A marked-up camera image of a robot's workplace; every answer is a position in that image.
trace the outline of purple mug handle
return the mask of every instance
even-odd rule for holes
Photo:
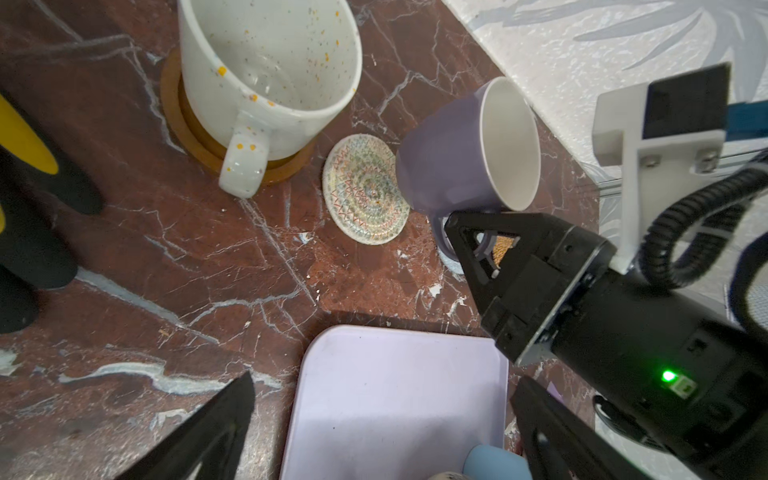
[[[437,247],[445,254],[446,257],[453,260],[454,262],[458,262],[456,252],[453,251],[453,247],[448,241],[448,236],[445,235],[445,228],[442,226],[442,217],[430,217],[429,223],[432,225],[432,235],[435,237]],[[475,249],[475,255],[484,252],[491,245],[491,242],[495,240],[495,238],[496,235],[489,234],[489,231],[485,232],[485,235],[483,235],[480,244]]]

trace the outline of screw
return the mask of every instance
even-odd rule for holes
[[[661,155],[646,155],[640,159],[640,165],[646,168],[657,167],[661,163]]]
[[[717,168],[720,161],[720,152],[713,148],[699,150],[696,153],[696,173],[710,174]]]

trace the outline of yellow handle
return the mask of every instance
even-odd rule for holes
[[[58,163],[51,151],[2,95],[0,95],[0,144],[34,168],[46,174],[57,174]],[[5,218],[0,216],[0,219],[4,226]]]

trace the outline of purple mug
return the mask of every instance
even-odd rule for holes
[[[458,261],[442,218],[454,211],[525,210],[541,173],[536,122],[506,77],[454,100],[408,133],[397,151],[397,185],[429,218],[442,252]],[[485,235],[485,249],[491,235]]]

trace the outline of mug handle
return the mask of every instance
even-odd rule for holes
[[[432,226],[432,235],[435,237],[437,247],[442,250],[446,257],[458,262],[456,252],[453,251],[453,247],[448,240],[448,236],[445,234],[445,228],[442,226],[443,217],[430,217],[429,223]],[[475,248],[475,255],[484,252],[491,245],[491,242],[496,240],[496,235],[492,234],[490,230],[485,231],[482,240],[477,248]]]
[[[256,193],[270,154],[270,133],[246,112],[237,115],[219,174],[221,190],[240,198],[251,198]]]

